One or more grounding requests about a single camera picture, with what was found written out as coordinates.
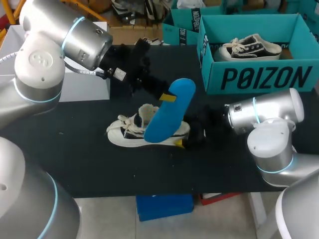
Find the white sneaker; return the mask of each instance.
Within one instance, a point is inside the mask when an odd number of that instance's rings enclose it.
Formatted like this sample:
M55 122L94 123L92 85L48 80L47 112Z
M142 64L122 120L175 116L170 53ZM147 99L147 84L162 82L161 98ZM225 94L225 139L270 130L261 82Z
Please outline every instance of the white sneaker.
M179 140L188 137L189 124L182 121L179 129L172 137L160 143L146 142L144 132L158 109L153 105L144 104L139 108L139 112L130 118L122 115L118 116L118 120L113 122L106 130L109 141L121 147L140 147L149 144L175 146Z
M281 52L279 45L263 40L259 34L253 34L223 44L215 52L214 61L274 61L279 59Z

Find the shoelace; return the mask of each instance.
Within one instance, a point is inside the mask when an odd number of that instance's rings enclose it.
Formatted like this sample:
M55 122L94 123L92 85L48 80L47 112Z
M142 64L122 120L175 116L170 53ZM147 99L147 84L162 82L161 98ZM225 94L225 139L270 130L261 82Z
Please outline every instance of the shoelace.
M125 133L127 131L132 132L132 133L143 133L145 130L143 128L137 127L134 124L134 117L135 116L136 116L136 114L133 115L132 117L128 118L126 116L119 115L118 119L121 121L121 124L120 125L114 125L114 126L110 125L106 129L106 133L108 133L110 130L115 129L115 128L123 128L123 129L125 129Z
M223 44L224 47L231 47L231 50L235 53L242 52L244 50L247 50L245 45L239 44L238 43L238 38L235 38L231 40L230 43L225 43Z

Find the tile floor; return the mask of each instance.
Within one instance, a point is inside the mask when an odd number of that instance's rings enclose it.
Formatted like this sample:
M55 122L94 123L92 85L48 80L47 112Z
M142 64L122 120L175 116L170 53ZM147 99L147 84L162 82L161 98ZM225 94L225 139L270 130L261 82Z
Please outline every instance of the tile floor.
M277 195L266 197L269 208ZM135 197L76 199L82 211L80 239L255 239L246 194L211 205L196 204L190 214L140 222Z

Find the shoe sole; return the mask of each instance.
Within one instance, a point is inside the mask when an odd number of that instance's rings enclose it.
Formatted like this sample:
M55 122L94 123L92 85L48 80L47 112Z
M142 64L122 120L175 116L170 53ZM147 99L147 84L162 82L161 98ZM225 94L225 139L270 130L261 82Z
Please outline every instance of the shoe sole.
M257 58L244 58L244 59L237 59L237 58L229 58L226 56L223 56L219 53L219 51L216 51L214 56L214 61L220 62L220 61L236 61L236 62L245 62L245 61L276 61L279 60L280 54L277 56L263 56L263 57L257 57Z
M113 122L110 126L117 124L119 120ZM108 132L108 138L109 141L112 144L115 144L117 146L126 147L126 148L134 148L134 147L141 147L146 145L167 145L167 146L175 146L175 142L184 139L185 136L179 136L179 137L171 137L163 142L159 143L149 143L146 142L144 139L127 139L123 137L123 134L119 128L112 129Z

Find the blue box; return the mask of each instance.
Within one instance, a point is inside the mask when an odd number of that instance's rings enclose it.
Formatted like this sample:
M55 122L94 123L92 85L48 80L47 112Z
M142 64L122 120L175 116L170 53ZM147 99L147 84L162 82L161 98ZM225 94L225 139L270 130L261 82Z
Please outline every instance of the blue box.
M136 196L140 221L191 213L194 208L191 194L171 196Z
M198 33L174 26L171 13L162 23L163 41L169 45L197 45Z
M200 17L202 15L225 14L224 10L224 1L222 1L221 6L210 6L193 9L178 9L177 0L174 0L174 3L170 11L175 26L194 32L199 32Z
M319 3L316 0L302 0L299 13L319 42Z
M288 47L293 59L214 62L210 44L254 33ZM289 87L306 92L319 77L319 45L298 14L203 16L197 54L208 94L268 93Z

